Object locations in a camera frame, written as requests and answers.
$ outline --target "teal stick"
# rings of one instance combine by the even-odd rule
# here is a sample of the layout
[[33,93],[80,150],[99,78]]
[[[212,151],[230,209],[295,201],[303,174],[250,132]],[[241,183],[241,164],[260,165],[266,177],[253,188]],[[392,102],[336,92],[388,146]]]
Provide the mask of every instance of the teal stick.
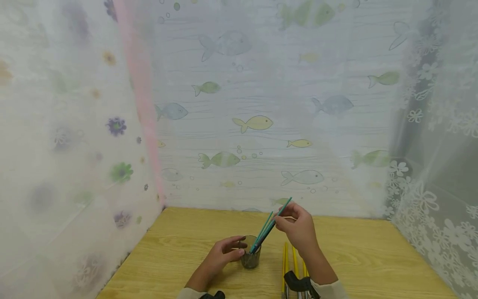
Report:
[[254,245],[257,243],[257,241],[259,240],[260,236],[261,236],[262,233],[264,232],[264,228],[266,227],[266,224],[269,222],[269,219],[272,217],[272,213],[273,213],[273,211],[271,211],[271,213],[269,214],[269,217],[267,217],[267,220],[266,220],[266,222],[264,223],[264,225],[262,226],[261,230],[259,231],[259,234],[257,235],[256,240],[254,241],[254,243],[253,243],[252,246],[251,246],[251,249],[254,247]]
[[[285,207],[289,204],[289,202],[291,202],[291,200],[292,200],[292,197],[290,197],[289,200],[282,206],[281,210],[277,213],[277,216],[280,216],[282,214]],[[259,240],[259,242],[257,242],[258,238],[256,239],[256,242],[254,242],[254,245],[250,249],[249,253],[254,254],[257,247],[262,245],[262,242],[264,242],[264,240],[267,238],[267,236],[269,235],[269,233],[271,232],[274,226],[275,226],[275,220],[272,220],[271,223],[267,226],[266,230],[261,235],[261,239]]]

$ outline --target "sheer curtain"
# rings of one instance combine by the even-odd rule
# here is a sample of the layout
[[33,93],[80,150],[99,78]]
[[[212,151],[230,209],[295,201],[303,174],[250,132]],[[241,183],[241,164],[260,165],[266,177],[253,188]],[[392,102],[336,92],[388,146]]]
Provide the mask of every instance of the sheer curtain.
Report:
[[0,298],[94,298],[161,211],[112,0],[0,0]]
[[478,295],[478,3],[433,1],[404,58],[390,219],[463,299]]

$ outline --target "pencil holder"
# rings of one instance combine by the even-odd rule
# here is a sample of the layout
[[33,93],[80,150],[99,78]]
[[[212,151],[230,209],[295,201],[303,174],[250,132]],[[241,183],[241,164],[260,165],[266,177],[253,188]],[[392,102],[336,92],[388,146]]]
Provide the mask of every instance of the pencil holder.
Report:
[[246,269],[254,269],[259,265],[259,257],[261,255],[262,246],[259,246],[259,248],[256,250],[256,252],[254,252],[254,254],[249,254],[249,250],[251,249],[255,241],[255,236],[246,236],[245,240],[239,241],[241,243],[247,244],[247,247],[245,248],[246,253],[240,258],[242,266]]

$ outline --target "white sleeve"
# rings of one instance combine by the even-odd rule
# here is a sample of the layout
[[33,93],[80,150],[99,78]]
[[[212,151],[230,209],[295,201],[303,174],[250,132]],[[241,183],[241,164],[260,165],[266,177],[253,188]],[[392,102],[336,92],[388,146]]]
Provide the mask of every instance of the white sleeve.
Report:
[[184,288],[179,292],[179,295],[176,299],[199,299],[204,296],[206,292],[198,292],[192,288]]
[[310,280],[310,282],[321,299],[348,299],[347,293],[340,280],[330,285],[319,285],[313,280]]

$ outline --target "wooden table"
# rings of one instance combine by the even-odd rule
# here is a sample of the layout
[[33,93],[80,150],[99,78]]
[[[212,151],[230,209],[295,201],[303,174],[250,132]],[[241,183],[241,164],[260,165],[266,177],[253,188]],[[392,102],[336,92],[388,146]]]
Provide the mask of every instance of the wooden table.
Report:
[[[175,299],[215,241],[256,235],[267,215],[167,208],[98,299]],[[319,244],[351,299],[456,298],[394,226],[382,220],[314,217]],[[228,299],[280,298],[285,234],[274,229],[258,268],[229,264],[210,293]]]

